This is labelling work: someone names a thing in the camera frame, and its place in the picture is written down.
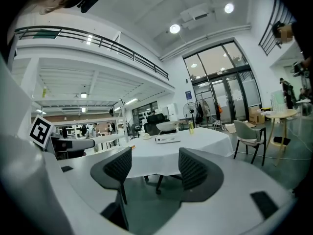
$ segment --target wooden table leg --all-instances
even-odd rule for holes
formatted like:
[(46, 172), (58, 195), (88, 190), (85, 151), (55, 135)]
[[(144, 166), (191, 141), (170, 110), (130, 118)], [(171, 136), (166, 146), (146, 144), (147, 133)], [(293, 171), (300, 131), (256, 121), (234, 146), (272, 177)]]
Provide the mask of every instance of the wooden table leg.
[(284, 140), (285, 140), (286, 135), (287, 135), (287, 120), (286, 120), (286, 118), (283, 118), (283, 120), (284, 120), (284, 130), (283, 130), (284, 133), (283, 133), (282, 142), (281, 142), (280, 147), (279, 147), (278, 157), (277, 157), (277, 161), (276, 161), (275, 166), (278, 166), (279, 160), (283, 156), (283, 149), (282, 148), (283, 148)]
[(271, 129), (271, 131), (270, 131), (270, 135), (269, 135), (269, 138), (268, 138), (268, 144), (266, 145), (266, 149), (265, 149), (265, 151), (268, 149), (268, 145), (269, 145), (269, 142), (270, 142), (270, 139), (271, 139), (271, 137), (272, 137), (273, 130), (274, 130), (274, 123), (275, 123), (275, 119), (273, 118), (272, 120), (273, 120), (273, 123), (272, 123), (272, 129)]

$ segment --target white device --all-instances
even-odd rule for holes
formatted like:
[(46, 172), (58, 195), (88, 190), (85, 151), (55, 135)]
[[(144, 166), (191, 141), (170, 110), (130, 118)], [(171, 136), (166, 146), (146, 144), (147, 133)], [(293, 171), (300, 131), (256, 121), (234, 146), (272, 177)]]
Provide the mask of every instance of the white device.
[(156, 143), (180, 142), (179, 132), (170, 134), (159, 134), (156, 136)]

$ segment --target glass door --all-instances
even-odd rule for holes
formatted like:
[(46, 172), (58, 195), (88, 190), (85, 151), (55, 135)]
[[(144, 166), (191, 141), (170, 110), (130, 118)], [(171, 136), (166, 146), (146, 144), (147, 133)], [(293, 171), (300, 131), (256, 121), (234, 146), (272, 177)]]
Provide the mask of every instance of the glass door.
[(245, 121), (246, 120), (246, 101), (244, 99), (242, 88), (239, 84), (237, 74), (226, 76), (227, 86), (231, 95), (231, 101), (234, 108), (235, 118), (232, 120)]
[(211, 88), (213, 89), (213, 94), (216, 100), (216, 104), (219, 104), (222, 112), (221, 112), (221, 122), (222, 123), (231, 123), (232, 122), (232, 114), (234, 113), (231, 96), (226, 89), (228, 87), (225, 86), (225, 77), (219, 77), (210, 79)]

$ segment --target round table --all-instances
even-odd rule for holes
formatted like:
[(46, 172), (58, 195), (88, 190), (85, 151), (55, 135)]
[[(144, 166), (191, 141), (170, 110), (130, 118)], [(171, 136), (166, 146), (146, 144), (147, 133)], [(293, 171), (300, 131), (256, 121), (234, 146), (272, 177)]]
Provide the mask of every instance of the round table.
[(223, 157), (233, 155), (233, 147), (227, 134), (207, 128), (195, 128), (176, 133), (181, 141), (156, 143), (155, 136), (148, 140), (133, 139), (128, 145), (135, 145), (132, 150), (132, 169), (127, 178), (159, 174), (163, 176), (180, 174), (178, 168), (179, 148), (197, 149)]
[[(278, 157), (277, 157), (277, 161), (276, 161), (275, 166), (278, 166), (279, 160), (283, 156), (283, 153), (285, 153), (285, 151), (286, 151), (286, 145), (284, 145), (284, 139), (287, 138), (287, 123), (286, 123), (287, 119), (286, 118), (292, 117), (292, 116), (294, 116), (296, 114), (297, 114), (296, 110), (288, 109), (285, 112), (273, 112), (271, 115), (266, 115), (266, 117), (273, 119), (272, 120), (272, 128), (271, 128), (269, 139), (268, 139), (268, 144), (266, 145), (266, 150), (268, 149), (269, 143), (271, 143), (273, 145), (276, 145), (276, 146), (279, 146)], [(274, 142), (274, 140), (273, 140), (274, 138), (273, 139), (271, 138), (272, 134), (273, 134), (274, 123), (275, 123), (275, 119), (276, 118), (281, 119), (281, 121), (284, 124), (283, 138), (282, 138), (282, 142), (281, 143)]]

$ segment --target floor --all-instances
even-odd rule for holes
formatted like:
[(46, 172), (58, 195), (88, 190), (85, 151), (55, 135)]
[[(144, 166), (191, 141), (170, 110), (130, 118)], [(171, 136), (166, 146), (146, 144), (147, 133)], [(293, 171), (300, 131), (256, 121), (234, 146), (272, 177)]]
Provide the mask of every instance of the floor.
[[(256, 128), (266, 127), (269, 136), (271, 122), (258, 125)], [(301, 128), (300, 138), (298, 134), (299, 119), (288, 120), (288, 138), (291, 139), (286, 153), (280, 164), (276, 167), (274, 159), (277, 156), (278, 147), (269, 145), (264, 166), (262, 164), (263, 146), (260, 146), (258, 154), (254, 161), (254, 166), (260, 168), (266, 174), (283, 185), (286, 189), (292, 189), (305, 177), (312, 156), (312, 133), (313, 120), (304, 119)], [(282, 136), (282, 124), (275, 124), (275, 136)], [(223, 132), (230, 136), (233, 150), (237, 145), (237, 135)], [(239, 145), (236, 159), (251, 162), (254, 149), (249, 147), (246, 155), (246, 147)], [(129, 231), (136, 235), (152, 235), (162, 227), (179, 209), (179, 200), (182, 193), (181, 181), (164, 177), (161, 184), (161, 195), (155, 192), (158, 176), (149, 176), (149, 182), (145, 182), (143, 177), (127, 179), (125, 181), (125, 191), (128, 205), (125, 205), (125, 212), (129, 223)]]

